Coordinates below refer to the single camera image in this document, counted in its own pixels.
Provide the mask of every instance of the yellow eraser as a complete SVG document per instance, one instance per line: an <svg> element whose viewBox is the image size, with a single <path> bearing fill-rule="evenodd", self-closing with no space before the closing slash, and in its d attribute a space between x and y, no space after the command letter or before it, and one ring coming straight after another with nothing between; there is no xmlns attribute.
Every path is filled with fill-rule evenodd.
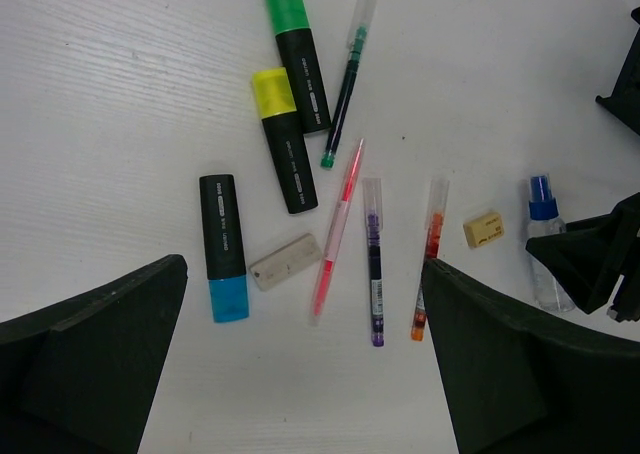
<svg viewBox="0 0 640 454"><path fill-rule="evenodd" d="M469 247L482 247L504 235L502 217L497 212L489 212L464 223L464 234L467 236Z"/></svg>

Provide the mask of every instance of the blue cap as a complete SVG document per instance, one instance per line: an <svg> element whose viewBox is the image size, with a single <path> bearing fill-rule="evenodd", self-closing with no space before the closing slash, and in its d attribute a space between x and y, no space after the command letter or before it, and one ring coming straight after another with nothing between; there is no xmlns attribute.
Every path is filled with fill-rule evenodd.
<svg viewBox="0 0 640 454"><path fill-rule="evenodd" d="M215 322L231 322L249 317L247 276L209 281Z"/></svg>
<svg viewBox="0 0 640 454"><path fill-rule="evenodd" d="M551 192L551 181L548 175L533 176L529 180L529 216L534 221L555 219L558 203Z"/></svg>

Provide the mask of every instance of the blue bottle cap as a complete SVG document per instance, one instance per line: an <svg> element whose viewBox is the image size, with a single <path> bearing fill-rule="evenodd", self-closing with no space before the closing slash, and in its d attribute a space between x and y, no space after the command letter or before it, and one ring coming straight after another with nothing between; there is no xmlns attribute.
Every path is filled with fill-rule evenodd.
<svg viewBox="0 0 640 454"><path fill-rule="evenodd" d="M558 203L553 197L549 176L531 177L529 180L529 216L531 219L549 221L559 215Z"/></svg>

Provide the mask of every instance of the pen tip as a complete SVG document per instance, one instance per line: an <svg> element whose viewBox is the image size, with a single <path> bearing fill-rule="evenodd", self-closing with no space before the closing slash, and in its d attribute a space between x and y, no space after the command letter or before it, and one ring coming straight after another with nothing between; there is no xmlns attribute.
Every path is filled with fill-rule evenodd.
<svg viewBox="0 0 640 454"><path fill-rule="evenodd" d="M335 157L332 156L330 153L327 153L322 157L322 161L320 161L320 166L324 167L325 169L331 169L333 168L334 160L335 160Z"/></svg>

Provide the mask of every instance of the green cap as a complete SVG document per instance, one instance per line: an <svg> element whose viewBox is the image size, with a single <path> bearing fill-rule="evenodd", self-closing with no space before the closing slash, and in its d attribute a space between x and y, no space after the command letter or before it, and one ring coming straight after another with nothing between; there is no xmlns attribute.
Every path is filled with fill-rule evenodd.
<svg viewBox="0 0 640 454"><path fill-rule="evenodd" d="M267 0L267 8L276 36L294 29L309 28L303 0Z"/></svg>

